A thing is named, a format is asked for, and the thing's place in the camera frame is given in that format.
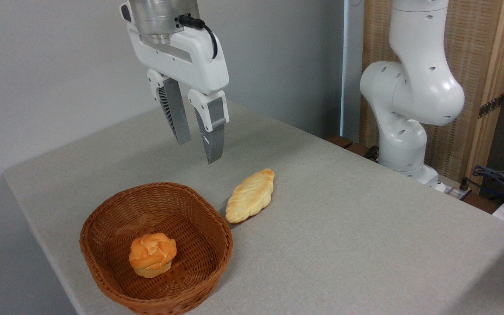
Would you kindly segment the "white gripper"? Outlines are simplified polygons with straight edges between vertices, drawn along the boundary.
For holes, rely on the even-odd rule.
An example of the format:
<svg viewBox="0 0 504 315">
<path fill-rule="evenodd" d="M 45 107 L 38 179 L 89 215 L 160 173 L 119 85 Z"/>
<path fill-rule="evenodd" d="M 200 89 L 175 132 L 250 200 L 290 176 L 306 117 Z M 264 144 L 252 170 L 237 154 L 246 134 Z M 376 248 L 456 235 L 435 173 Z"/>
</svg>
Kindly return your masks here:
<svg viewBox="0 0 504 315">
<path fill-rule="evenodd" d="M 228 69 L 218 38 L 200 26 L 196 2 L 124 2 L 128 36 L 179 145 L 191 140 L 178 82 L 193 88 L 195 110 L 208 164 L 222 157 L 224 128 L 230 121 L 225 93 Z"/>
</svg>

